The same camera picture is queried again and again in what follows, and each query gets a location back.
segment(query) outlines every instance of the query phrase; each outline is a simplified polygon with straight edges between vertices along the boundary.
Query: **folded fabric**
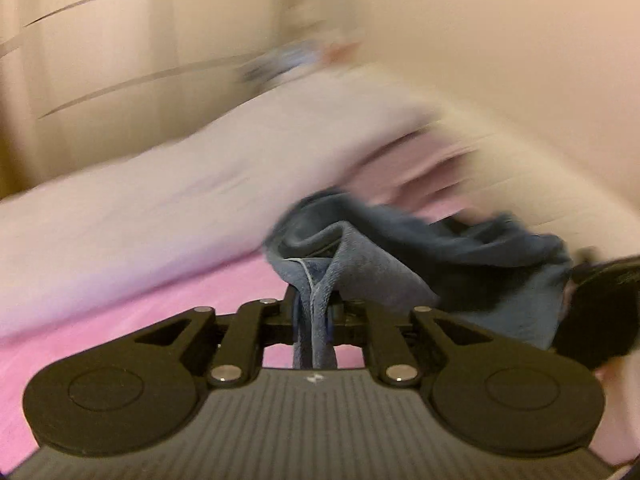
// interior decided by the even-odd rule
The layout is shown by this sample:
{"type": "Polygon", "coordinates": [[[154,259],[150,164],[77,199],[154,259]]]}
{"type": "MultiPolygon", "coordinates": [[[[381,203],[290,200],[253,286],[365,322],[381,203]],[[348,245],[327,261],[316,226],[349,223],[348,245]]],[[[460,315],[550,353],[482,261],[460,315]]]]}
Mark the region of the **folded fabric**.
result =
{"type": "Polygon", "coordinates": [[[338,185],[363,202],[415,213],[462,181],[468,146],[437,123],[390,142],[338,185]]]}
{"type": "Polygon", "coordinates": [[[291,204],[432,115],[401,88],[321,71],[181,142],[0,202],[0,336],[258,249],[291,204]]]}
{"type": "Polygon", "coordinates": [[[562,240],[529,233],[507,214],[459,229],[330,189],[299,202],[264,243],[268,261],[298,290],[294,366],[333,368],[330,294],[397,313],[435,306],[496,333],[548,348],[570,259],[562,240]]]}

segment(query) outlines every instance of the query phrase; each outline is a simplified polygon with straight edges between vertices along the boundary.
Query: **wall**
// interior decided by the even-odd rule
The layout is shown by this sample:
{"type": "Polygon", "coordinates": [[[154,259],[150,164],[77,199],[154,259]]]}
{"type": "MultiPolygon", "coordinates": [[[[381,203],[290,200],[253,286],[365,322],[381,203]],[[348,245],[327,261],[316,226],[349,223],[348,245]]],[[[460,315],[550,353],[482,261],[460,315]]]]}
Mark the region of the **wall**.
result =
{"type": "Polygon", "coordinates": [[[493,108],[640,205],[640,0],[361,1],[363,60],[493,108]]]}
{"type": "Polygon", "coordinates": [[[179,139],[252,96],[285,0],[0,0],[0,112],[30,184],[179,139]]]}

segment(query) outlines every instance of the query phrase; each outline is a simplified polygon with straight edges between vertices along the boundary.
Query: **dark blue garment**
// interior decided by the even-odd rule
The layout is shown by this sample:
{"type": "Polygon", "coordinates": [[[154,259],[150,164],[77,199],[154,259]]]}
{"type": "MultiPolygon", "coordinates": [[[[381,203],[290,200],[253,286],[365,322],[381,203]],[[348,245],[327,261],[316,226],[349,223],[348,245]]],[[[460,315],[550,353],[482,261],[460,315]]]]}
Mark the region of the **dark blue garment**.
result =
{"type": "Polygon", "coordinates": [[[408,313],[425,304],[546,349],[558,327],[571,261],[562,240],[528,232],[507,214],[462,230],[326,190],[305,198],[264,243],[299,291],[296,368],[335,368],[329,295],[408,313]]]}

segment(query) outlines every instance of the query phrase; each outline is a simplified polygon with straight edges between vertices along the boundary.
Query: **white blanket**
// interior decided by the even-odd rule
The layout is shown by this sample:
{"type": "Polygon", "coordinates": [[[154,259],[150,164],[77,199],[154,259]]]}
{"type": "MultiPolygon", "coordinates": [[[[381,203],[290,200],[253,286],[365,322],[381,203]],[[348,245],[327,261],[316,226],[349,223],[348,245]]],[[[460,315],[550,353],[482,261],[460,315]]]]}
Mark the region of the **white blanket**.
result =
{"type": "Polygon", "coordinates": [[[258,248],[293,202],[429,121],[424,104],[362,77],[312,74],[181,142],[0,202],[0,336],[258,248]]]}

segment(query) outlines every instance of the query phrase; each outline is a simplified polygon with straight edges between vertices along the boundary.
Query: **pink bedsheet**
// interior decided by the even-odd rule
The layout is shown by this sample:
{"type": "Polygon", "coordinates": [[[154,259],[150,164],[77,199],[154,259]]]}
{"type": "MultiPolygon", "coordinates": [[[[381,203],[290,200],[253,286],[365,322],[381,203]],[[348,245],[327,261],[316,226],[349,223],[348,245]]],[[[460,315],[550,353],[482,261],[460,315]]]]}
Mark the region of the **pink bedsheet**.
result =
{"type": "MultiPolygon", "coordinates": [[[[209,305],[219,314],[230,314],[247,301],[282,298],[285,289],[263,257],[253,255],[90,316],[0,342],[0,471],[10,471],[37,448],[22,414],[22,392],[41,368],[194,306],[209,305]]],[[[288,346],[265,351],[265,366],[286,368],[291,361],[288,346]]],[[[340,348],[338,362],[341,367],[362,366],[362,353],[340,348]]]]}

